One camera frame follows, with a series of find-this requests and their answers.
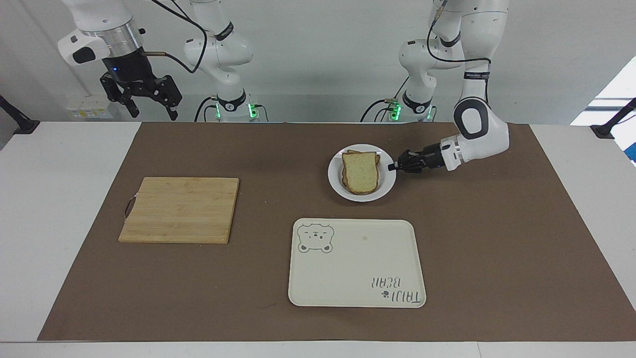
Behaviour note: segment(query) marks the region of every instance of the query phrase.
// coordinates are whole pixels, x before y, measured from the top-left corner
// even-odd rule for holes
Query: brown tablecloth
[[[625,341],[636,312],[527,125],[506,153],[456,171],[399,173],[372,203],[327,181],[339,149],[397,157],[452,124],[143,123],[40,340]],[[145,176],[240,178],[227,245],[119,243]],[[287,298],[294,221],[404,219],[427,302],[416,310],[307,308]]]

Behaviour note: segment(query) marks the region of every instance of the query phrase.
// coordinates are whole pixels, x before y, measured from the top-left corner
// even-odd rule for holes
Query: blue object
[[[636,143],[632,144],[625,150],[625,154],[633,161],[636,162]]]

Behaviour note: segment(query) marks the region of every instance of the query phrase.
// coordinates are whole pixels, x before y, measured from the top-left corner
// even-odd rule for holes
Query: wooden cutting board
[[[123,243],[227,243],[238,178],[145,177]]]

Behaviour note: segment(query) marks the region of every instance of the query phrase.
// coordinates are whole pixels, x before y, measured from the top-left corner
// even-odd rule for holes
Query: white plate
[[[371,194],[367,195],[355,195],[351,194],[345,185],[342,183],[342,153],[347,150],[356,150],[358,152],[376,152],[380,155],[380,162],[378,163],[378,189]],[[393,188],[393,184],[396,182],[396,172],[389,171],[389,164],[393,164],[394,161],[391,156],[382,149],[370,144],[354,144],[347,148],[343,148],[336,155],[333,156],[329,163],[329,183],[333,190],[335,190],[340,196],[351,201],[358,201],[365,203],[367,201],[374,201],[387,195],[387,193]]]
[[[404,220],[297,220],[287,294],[296,306],[422,307],[426,291],[413,226]]]

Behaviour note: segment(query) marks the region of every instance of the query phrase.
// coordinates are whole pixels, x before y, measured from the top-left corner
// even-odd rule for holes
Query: black stand
[[[8,115],[13,118],[13,120],[18,124],[20,128],[16,129],[14,134],[31,134],[36,130],[36,127],[39,124],[38,120],[33,120],[24,113],[22,113],[19,109],[15,108],[11,103],[9,103],[3,96],[0,96],[0,107],[4,109]]]
[[[636,108],[636,98],[632,99],[625,107],[623,107],[618,113],[612,117],[604,125],[592,125],[592,132],[602,140],[613,140],[612,128],[617,125],[623,118],[625,118],[631,111]]]

